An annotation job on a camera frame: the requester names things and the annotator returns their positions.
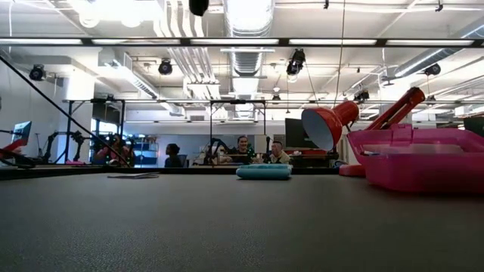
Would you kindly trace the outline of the black background monitor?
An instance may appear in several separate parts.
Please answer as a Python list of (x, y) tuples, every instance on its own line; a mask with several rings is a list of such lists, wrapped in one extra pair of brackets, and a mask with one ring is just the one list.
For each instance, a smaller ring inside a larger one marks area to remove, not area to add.
[(286, 148), (317, 148), (306, 134), (301, 119), (286, 118), (284, 126)]

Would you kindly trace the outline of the black table mat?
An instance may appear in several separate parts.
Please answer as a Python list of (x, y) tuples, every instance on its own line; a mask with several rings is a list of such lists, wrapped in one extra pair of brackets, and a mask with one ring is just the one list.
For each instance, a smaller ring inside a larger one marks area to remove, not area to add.
[(484, 196), (335, 175), (3, 181), (0, 271), (484, 272)]

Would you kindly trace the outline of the red desk lamp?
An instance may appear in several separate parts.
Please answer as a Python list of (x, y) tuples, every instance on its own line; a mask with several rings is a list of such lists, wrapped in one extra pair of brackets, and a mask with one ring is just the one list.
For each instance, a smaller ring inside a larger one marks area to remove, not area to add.
[[(402, 121), (419, 103), (425, 100), (417, 87), (408, 89), (388, 110), (375, 119), (367, 130), (386, 130)], [(343, 127), (349, 130), (358, 118), (357, 103), (345, 101), (333, 109), (326, 107), (303, 110), (302, 126), (309, 139), (321, 150), (331, 151), (339, 142)]]

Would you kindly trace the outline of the overhead rig light bar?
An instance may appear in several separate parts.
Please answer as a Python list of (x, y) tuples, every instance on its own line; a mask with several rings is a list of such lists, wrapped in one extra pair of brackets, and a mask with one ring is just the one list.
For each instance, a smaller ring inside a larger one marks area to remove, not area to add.
[(20, 47), (317, 47), (484, 48), (484, 39), (293, 39), (293, 38), (47, 38), (0, 37), (0, 46)]

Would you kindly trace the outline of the pink plastic pencil case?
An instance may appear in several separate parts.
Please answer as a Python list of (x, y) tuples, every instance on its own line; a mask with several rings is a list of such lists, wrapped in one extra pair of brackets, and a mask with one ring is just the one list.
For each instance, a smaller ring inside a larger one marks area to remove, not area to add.
[(347, 134), (368, 182), (412, 193), (484, 193), (484, 138), (458, 128), (413, 128)]

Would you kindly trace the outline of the red background object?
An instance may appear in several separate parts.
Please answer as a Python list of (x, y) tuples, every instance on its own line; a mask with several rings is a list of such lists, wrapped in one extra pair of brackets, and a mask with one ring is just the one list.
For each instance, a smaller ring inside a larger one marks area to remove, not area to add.
[(0, 148), (0, 159), (10, 159), (21, 154), (21, 147), (25, 145), (24, 140), (16, 140), (11, 144)]

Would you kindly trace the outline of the small background monitor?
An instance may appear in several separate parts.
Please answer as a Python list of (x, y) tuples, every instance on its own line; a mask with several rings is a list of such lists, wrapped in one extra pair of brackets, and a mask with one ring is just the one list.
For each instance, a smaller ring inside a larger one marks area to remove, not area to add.
[(26, 146), (28, 144), (31, 127), (31, 121), (17, 123), (13, 129), (11, 143)]

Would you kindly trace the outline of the person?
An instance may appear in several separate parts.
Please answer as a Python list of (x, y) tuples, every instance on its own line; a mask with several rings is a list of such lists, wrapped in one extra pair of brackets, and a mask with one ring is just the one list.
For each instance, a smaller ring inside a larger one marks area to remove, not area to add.
[(119, 134), (110, 136), (109, 147), (102, 147), (95, 155), (94, 162), (103, 165), (128, 167), (132, 160), (132, 150)]
[(165, 168), (184, 168), (185, 160), (179, 155), (180, 147), (171, 143), (166, 146), (167, 158), (164, 163)]
[(271, 154), (265, 160), (269, 164), (289, 164), (290, 157), (283, 150), (283, 145), (280, 141), (273, 141), (271, 144)]
[(237, 146), (228, 151), (229, 162), (236, 164), (249, 165), (257, 162), (256, 154), (249, 147), (246, 136), (237, 139)]

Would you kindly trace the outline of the blue background shelf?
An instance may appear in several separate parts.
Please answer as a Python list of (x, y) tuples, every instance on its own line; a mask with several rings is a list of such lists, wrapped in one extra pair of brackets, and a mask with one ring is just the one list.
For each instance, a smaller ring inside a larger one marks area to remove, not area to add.
[(136, 168), (156, 168), (158, 166), (159, 144), (157, 138), (147, 134), (134, 134), (130, 137), (133, 144)]

